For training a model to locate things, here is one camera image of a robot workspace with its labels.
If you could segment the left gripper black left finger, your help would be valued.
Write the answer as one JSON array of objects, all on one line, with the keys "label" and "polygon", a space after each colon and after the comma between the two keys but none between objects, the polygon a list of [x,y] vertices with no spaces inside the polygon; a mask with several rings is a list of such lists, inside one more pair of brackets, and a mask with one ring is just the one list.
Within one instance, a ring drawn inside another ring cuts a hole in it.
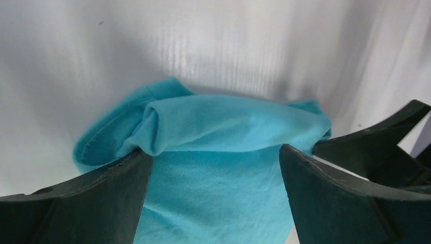
[{"label": "left gripper black left finger", "polygon": [[135,150],[30,195],[1,198],[1,243],[132,243],[153,158]]}]

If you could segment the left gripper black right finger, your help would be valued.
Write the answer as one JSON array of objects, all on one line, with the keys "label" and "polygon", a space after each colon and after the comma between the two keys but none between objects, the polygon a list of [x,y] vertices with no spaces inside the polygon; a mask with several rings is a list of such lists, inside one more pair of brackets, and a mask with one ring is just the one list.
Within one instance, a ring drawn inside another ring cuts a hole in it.
[{"label": "left gripper black right finger", "polygon": [[290,145],[280,167],[300,243],[430,243],[430,194],[361,179]]}]

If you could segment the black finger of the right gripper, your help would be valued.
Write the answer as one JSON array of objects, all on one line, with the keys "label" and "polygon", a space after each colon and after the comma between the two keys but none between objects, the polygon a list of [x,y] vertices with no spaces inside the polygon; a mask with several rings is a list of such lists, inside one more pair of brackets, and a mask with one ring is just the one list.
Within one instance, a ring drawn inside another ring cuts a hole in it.
[{"label": "black finger of the right gripper", "polygon": [[380,185],[429,185],[430,146],[415,157],[398,146],[429,112],[429,105],[412,100],[374,126],[317,143],[313,155]]}]

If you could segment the teal t shirt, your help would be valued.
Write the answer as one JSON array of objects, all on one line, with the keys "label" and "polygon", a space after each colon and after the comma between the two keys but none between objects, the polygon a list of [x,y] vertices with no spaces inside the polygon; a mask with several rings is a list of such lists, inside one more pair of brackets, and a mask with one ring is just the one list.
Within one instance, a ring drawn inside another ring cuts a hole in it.
[{"label": "teal t shirt", "polygon": [[176,78],[142,87],[76,143],[83,172],[135,149],[153,168],[134,243],[284,243],[294,225],[279,150],[331,135],[316,101],[196,95]]}]

